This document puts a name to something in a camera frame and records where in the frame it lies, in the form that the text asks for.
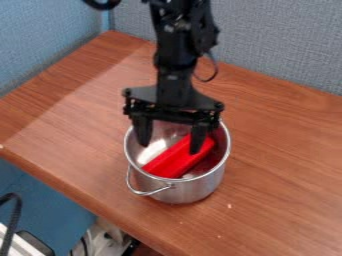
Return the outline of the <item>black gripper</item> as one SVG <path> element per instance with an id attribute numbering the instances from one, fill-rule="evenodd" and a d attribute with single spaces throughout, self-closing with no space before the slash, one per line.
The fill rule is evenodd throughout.
<path id="1" fill-rule="evenodd" d="M 160 69 L 156 83 L 124 88 L 123 113 L 130 117 L 138 142 L 147 147 L 155 120 L 191 125 L 190 153 L 200 151 L 208 129 L 219 125 L 224 105 L 202 94 L 192 85 L 194 69 Z"/>

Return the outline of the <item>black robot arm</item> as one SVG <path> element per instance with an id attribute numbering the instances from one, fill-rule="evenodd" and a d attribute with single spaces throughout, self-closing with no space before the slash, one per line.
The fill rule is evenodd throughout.
<path id="1" fill-rule="evenodd" d="M 156 120 L 191 127 L 190 149 L 200 151 L 210 131 L 219 126 L 223 103 L 192 86 L 198 59 L 218 44 L 211 0 L 140 0 L 150 6 L 156 34 L 156 84 L 125 88 L 123 113 L 132 120 L 138 142 L 147 146 Z"/>

